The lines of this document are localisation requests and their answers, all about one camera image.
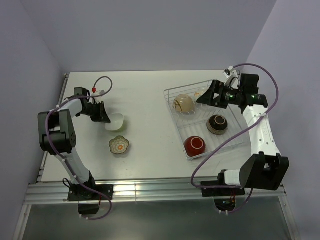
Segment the white square bowl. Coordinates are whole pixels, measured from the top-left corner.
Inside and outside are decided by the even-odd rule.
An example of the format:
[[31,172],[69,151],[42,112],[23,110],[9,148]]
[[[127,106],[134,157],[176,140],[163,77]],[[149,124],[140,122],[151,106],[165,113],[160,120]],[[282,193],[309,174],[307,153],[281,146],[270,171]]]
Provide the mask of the white square bowl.
[[113,113],[109,116],[110,123],[105,124],[107,131],[115,132],[119,131],[125,122],[125,116],[121,113]]

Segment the beige bowl with flower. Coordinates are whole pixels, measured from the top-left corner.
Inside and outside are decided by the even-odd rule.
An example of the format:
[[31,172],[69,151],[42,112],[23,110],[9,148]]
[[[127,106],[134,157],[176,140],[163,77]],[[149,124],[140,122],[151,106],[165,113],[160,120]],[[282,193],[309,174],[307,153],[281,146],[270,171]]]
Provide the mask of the beige bowl with flower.
[[187,94],[179,94],[173,101],[173,109],[181,113],[190,112],[194,109],[194,101]]

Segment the brown rimmed beige bowl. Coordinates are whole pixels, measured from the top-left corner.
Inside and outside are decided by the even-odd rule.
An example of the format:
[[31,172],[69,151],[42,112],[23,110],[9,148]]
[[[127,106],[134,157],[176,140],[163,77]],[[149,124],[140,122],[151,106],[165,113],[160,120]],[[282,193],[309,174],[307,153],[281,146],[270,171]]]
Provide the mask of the brown rimmed beige bowl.
[[207,120],[206,127],[214,135],[223,135],[228,129],[228,121],[224,116],[216,114]]

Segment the flower shaped patterned dish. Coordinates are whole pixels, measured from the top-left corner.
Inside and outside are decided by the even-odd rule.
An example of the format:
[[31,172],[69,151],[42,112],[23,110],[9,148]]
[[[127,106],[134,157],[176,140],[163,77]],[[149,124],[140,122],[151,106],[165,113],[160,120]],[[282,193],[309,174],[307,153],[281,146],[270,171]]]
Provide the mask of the flower shaped patterned dish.
[[123,136],[119,135],[111,139],[108,145],[112,154],[119,155],[127,152],[130,142]]

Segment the red bowl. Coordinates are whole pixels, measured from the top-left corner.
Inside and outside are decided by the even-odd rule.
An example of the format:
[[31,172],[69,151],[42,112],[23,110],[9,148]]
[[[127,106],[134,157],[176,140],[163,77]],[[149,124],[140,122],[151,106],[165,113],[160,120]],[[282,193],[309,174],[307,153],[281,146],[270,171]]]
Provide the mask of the red bowl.
[[199,136],[191,136],[187,138],[183,145],[188,157],[195,157],[206,151],[206,143]]

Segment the floral leaf pattern bowl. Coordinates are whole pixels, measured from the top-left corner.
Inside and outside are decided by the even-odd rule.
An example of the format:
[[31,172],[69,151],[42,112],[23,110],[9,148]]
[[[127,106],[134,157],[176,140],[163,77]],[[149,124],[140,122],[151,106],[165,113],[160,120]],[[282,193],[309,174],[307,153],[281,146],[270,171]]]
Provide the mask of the floral leaf pattern bowl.
[[207,92],[207,90],[207,87],[198,88],[194,93],[195,99],[197,100],[198,98],[200,98],[203,94]]

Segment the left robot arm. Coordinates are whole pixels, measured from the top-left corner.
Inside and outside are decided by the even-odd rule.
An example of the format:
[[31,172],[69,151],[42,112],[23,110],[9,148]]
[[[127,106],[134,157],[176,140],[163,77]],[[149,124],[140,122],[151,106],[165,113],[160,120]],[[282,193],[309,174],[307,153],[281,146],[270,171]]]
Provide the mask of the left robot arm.
[[89,116],[92,122],[110,124],[103,101],[94,99],[89,90],[74,88],[74,95],[51,111],[37,116],[39,144],[43,151],[55,156],[70,176],[71,186],[80,187],[86,200],[96,197],[98,188],[91,172],[84,166],[76,150],[77,136],[73,118]]

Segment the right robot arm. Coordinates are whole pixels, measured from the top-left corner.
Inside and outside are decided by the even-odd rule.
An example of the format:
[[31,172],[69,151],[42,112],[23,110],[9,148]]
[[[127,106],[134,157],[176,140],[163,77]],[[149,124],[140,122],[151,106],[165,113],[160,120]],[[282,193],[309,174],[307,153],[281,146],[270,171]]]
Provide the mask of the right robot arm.
[[250,188],[275,191],[279,188],[290,166],[289,159],[278,149],[268,113],[271,107],[265,95],[259,94],[256,74],[242,74],[237,89],[231,87],[232,78],[226,83],[213,80],[197,103],[226,109],[238,106],[246,121],[251,143],[251,156],[239,170],[226,170],[216,183],[217,191],[229,194],[233,188]]

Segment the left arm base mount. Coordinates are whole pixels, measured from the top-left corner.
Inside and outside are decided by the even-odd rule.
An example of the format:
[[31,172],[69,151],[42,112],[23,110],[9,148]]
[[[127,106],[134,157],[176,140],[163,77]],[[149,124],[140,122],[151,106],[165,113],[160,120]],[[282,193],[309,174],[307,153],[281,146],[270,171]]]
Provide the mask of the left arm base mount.
[[[113,184],[98,184],[94,187],[94,190],[106,195],[110,200],[113,198]],[[107,198],[87,190],[81,185],[72,184],[69,187],[67,201],[78,203],[79,214],[85,217],[96,217],[100,210],[101,201],[107,201]]]

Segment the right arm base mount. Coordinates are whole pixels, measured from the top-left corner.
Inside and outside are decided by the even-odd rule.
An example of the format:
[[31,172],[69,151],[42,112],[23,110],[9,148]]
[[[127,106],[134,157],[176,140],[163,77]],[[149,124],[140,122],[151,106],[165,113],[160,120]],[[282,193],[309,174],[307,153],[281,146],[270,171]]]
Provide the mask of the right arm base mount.
[[208,188],[208,186],[223,185],[218,180],[201,181],[200,184],[205,186],[201,190],[202,197],[213,198],[215,207],[219,212],[229,213],[236,210],[236,197],[244,196],[245,190],[243,188]]

